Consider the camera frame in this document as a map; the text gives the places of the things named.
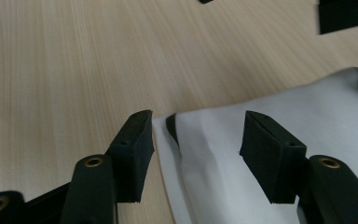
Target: crumpled white sheet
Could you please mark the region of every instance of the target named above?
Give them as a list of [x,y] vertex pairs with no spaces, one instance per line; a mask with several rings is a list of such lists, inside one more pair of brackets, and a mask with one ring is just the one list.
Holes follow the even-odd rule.
[[250,102],[176,115],[179,145],[153,120],[176,223],[298,223],[296,204],[270,204],[239,155],[246,110],[271,116],[307,157],[346,162],[358,176],[358,69]]

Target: black object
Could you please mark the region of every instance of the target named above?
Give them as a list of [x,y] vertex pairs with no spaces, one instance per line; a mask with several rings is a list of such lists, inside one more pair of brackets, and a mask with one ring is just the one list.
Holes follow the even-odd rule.
[[109,224],[114,220],[117,191],[109,156],[93,155],[77,162],[61,223]]
[[358,26],[358,0],[320,0],[320,34]]
[[207,4],[212,2],[213,0],[199,0],[202,4]]
[[179,146],[178,135],[176,133],[176,114],[172,114],[165,119],[168,133],[172,136],[173,140]]
[[300,201],[300,223],[358,223],[358,178],[342,161],[305,158],[306,147],[272,118],[247,111],[240,154],[271,203]]
[[304,165],[307,148],[272,118],[246,112],[243,156],[270,203],[294,203],[292,181]]
[[152,112],[131,115],[105,153],[112,158],[118,203],[141,201],[153,152]]
[[0,224],[117,223],[117,203],[141,201],[154,152],[151,117],[150,110],[131,115],[105,155],[76,164],[71,183],[28,203],[19,192],[0,192]]

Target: wood grain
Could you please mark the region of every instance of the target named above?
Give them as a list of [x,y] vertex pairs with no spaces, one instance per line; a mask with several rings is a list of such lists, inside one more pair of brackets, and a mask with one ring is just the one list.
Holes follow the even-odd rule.
[[[358,28],[312,0],[0,0],[0,190],[26,200],[103,153],[127,117],[230,105],[358,66]],[[173,223],[157,155],[121,223]]]

